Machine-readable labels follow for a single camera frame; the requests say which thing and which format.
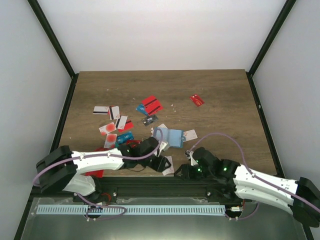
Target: white cable carrier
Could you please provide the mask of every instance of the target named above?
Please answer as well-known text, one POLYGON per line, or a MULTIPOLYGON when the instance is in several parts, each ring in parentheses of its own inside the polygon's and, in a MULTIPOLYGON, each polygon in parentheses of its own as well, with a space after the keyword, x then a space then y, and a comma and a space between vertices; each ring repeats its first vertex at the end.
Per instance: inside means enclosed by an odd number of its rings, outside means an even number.
MULTIPOLYGON (((125 215, 201 215, 224 216, 224 205, 111 205, 127 209, 125 215)), ((88 205, 39 205, 37 215, 85 215, 88 205)), ((119 208, 97 208, 89 215, 118 215, 123 212, 119 208)))

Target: wooden table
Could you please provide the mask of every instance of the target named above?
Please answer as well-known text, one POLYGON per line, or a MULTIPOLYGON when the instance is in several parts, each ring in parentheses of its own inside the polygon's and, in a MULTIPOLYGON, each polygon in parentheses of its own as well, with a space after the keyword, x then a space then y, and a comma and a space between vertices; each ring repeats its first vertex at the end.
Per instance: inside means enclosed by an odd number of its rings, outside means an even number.
MULTIPOLYGON (((165 124, 169 129, 192 130, 199 138, 221 132, 235 138, 244 150, 250 168, 276 174, 266 136, 244 70, 162 70, 162 71, 88 71, 80 72, 63 129, 60 146, 91 152, 103 147, 105 136, 99 127, 110 123, 109 115, 93 114, 95 106, 119 106, 120 112, 134 124, 136 140, 151 136, 150 128, 165 124), (205 102, 197 107, 189 97, 198 94, 205 102), (164 109, 155 123, 144 126, 145 116, 136 107, 143 99, 155 95, 164 109)), ((184 152, 197 141, 170 148, 174 169, 188 163, 184 152)), ((211 136, 200 146, 218 158, 241 162, 237 146, 222 136, 211 136)), ((107 176, 158 176, 162 173, 146 168, 141 172, 105 170, 107 176)))

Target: blue card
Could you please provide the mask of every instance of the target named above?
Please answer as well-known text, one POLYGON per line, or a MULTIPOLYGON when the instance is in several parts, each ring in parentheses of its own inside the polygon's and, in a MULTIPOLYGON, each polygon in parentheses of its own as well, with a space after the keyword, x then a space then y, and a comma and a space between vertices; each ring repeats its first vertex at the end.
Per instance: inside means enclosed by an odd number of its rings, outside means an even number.
POLYGON ((116 143, 121 145, 121 144, 124 144, 126 143, 128 140, 133 140, 135 139, 132 132, 131 131, 128 131, 122 135, 119 135, 117 138, 116 138, 116 143))
MULTIPOLYGON (((160 140, 160 132, 157 131, 158 127, 154 128, 153 137, 156 138, 158 141, 160 140)), ((163 141, 168 142, 171 148, 179 148, 181 149, 184 144, 184 131, 176 130, 176 129, 168 129, 168 128, 161 128, 163 134, 163 141)))
POLYGON ((148 113, 146 112, 145 106, 143 104, 140 104, 139 106, 137 106, 135 108, 135 110, 137 110, 138 112, 148 116, 148 113))

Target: white wall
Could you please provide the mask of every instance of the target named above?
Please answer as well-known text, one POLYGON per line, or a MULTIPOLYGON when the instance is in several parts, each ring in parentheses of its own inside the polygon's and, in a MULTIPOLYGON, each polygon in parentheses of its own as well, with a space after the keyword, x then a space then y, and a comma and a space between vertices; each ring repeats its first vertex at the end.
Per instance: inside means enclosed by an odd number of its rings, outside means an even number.
POLYGON ((246 69, 285 0, 39 0, 78 71, 246 69))
POLYGON ((16 234, 49 153, 70 77, 26 0, 0 7, 0 233, 16 234))
POLYGON ((254 82, 286 177, 320 189, 319 13, 319 0, 296 2, 254 82))

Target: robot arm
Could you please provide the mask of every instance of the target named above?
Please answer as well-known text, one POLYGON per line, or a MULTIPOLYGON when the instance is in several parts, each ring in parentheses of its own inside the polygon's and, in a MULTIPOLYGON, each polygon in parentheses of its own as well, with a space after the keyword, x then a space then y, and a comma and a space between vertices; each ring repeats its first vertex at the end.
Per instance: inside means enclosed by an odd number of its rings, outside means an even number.
POLYGON ((320 208, 320 191, 309 179, 301 177, 299 181, 296 181, 255 170, 251 170, 252 175, 245 165, 229 159, 220 160, 203 147, 194 152, 187 152, 187 156, 191 164, 183 164, 174 173, 175 176, 194 180, 214 179, 228 185, 228 189, 232 189, 231 197, 272 205, 292 214, 297 221, 306 226, 319 227, 320 213, 301 200, 292 197, 292 195, 299 196, 320 208), (279 189, 285 189, 292 195, 262 182, 257 177, 279 189))
POLYGON ((83 196, 99 195, 99 182, 96 178, 85 176, 84 173, 98 170, 121 170, 131 169, 136 165, 150 167, 157 172, 170 168, 171 163, 161 155, 169 146, 162 142, 160 148, 151 156, 143 156, 151 153, 158 145, 158 141, 149 137, 139 145, 120 145, 107 151, 79 152, 71 151, 68 146, 61 146, 51 152, 36 164, 37 172, 40 173, 48 166, 61 160, 70 159, 65 164, 57 165, 39 177, 39 187, 42 193, 54 194, 60 191, 79 193, 83 196), (138 160, 127 160, 127 157, 135 157, 138 160))

